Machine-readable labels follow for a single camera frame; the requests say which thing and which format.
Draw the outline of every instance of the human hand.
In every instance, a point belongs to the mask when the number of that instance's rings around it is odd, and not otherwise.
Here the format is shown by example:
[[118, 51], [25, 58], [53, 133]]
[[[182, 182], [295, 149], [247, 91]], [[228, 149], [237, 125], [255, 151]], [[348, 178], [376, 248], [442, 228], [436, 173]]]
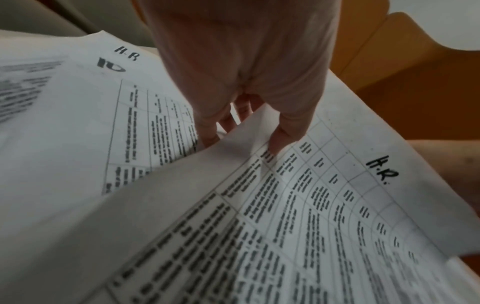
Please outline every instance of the human hand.
[[264, 102], [280, 112], [277, 154], [302, 138], [334, 47], [340, 0], [141, 0], [159, 54], [190, 102], [200, 140], [219, 139]]

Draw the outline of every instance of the sheet of paper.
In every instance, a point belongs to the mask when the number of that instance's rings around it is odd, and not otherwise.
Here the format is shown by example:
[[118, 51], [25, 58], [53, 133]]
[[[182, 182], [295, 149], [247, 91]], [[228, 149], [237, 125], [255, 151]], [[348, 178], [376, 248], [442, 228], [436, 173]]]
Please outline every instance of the sheet of paper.
[[99, 33], [0, 54], [0, 238], [197, 150], [192, 109], [149, 52]]
[[479, 250], [479, 220], [398, 134], [331, 73], [307, 136], [272, 157], [277, 123], [264, 107], [5, 240], [0, 301], [463, 302], [444, 263]]

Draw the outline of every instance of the document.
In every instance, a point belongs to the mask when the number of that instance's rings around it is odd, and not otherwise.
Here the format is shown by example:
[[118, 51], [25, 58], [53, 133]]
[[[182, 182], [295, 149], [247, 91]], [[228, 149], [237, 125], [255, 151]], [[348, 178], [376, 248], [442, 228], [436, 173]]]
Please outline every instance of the document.
[[[110, 41], [81, 48], [108, 49]], [[76, 184], [60, 194], [38, 191], [42, 203], [59, 202], [48, 218], [25, 223], [19, 208], [23, 229], [7, 226], [0, 302], [469, 303], [452, 287], [445, 263], [479, 252], [475, 212], [333, 73], [307, 135], [279, 155], [268, 153], [278, 124], [269, 106], [194, 153], [184, 102], [147, 77], [98, 74], [98, 61], [84, 55], [70, 56], [49, 80], [51, 91], [7, 122], [24, 118], [35, 126], [20, 143], [3, 144], [17, 144], [16, 157], [7, 154], [15, 166], [35, 157], [43, 162], [34, 173], [44, 180], [58, 182], [61, 172], [62, 185]], [[63, 94], [57, 87], [83, 103], [54, 103]], [[34, 112], [40, 100], [49, 110], [88, 115]], [[42, 127], [38, 115], [49, 123]], [[31, 147], [34, 133], [61, 138], [61, 145], [50, 141], [48, 157], [39, 155], [44, 147]], [[24, 197], [24, 206], [35, 206]], [[72, 205], [68, 198], [82, 200]]]

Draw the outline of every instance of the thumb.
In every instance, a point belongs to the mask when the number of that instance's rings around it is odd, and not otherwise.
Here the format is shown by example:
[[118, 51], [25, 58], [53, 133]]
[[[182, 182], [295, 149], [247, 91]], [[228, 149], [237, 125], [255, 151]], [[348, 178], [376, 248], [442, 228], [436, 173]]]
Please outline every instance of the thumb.
[[271, 154], [279, 154], [283, 148], [300, 140], [307, 133], [315, 108], [311, 107], [299, 114], [280, 113], [279, 124], [268, 142], [268, 149]]

